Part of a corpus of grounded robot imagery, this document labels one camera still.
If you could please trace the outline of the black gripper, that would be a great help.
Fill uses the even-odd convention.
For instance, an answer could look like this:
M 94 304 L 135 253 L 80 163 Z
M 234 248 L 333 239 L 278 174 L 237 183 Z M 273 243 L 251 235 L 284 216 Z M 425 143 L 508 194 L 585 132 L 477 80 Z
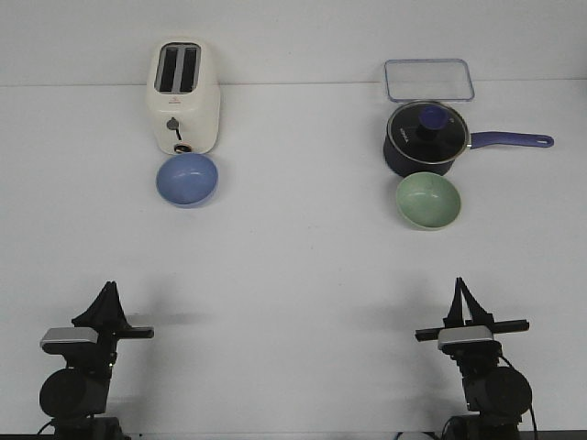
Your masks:
M 462 315 L 462 299 L 467 304 L 471 320 L 464 324 Z M 527 320 L 511 320 L 494 322 L 493 315 L 481 307 L 473 297 L 464 279 L 455 280 L 454 296 L 448 315 L 443 319 L 444 327 L 426 328 L 415 331 L 418 342 L 436 341 L 438 333 L 444 328 L 485 325 L 495 335 L 525 332 L 529 329 Z M 503 354 L 502 346 L 495 338 L 489 342 L 458 344 L 449 346 L 442 353 L 450 356 L 460 367 L 495 367 Z
M 112 367 L 116 363 L 116 348 L 120 340 L 154 337 L 152 326 L 132 326 L 128 323 L 115 281 L 108 281 L 88 309 L 72 319 L 72 324 L 94 326 L 98 334 L 94 357 L 97 367 Z

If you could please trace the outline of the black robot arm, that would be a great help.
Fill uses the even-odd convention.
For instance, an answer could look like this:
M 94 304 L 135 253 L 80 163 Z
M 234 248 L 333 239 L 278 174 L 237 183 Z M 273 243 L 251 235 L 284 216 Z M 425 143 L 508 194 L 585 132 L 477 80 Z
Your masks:
M 524 413 L 533 412 L 532 389 L 526 377 L 503 353 L 500 334 L 525 332 L 527 320 L 497 321 L 473 297 L 463 278 L 443 325 L 415 331 L 419 342 L 435 341 L 437 349 L 456 362 L 468 413 L 446 422 L 441 439 L 519 439 Z
M 47 330 L 39 342 L 41 350 L 65 360 L 65 367 L 48 376 L 39 392 L 39 406 L 50 418 L 55 439 L 129 438 L 116 417 L 104 416 L 117 344 L 153 337 L 152 327 L 127 321 L 113 280 L 70 327 Z

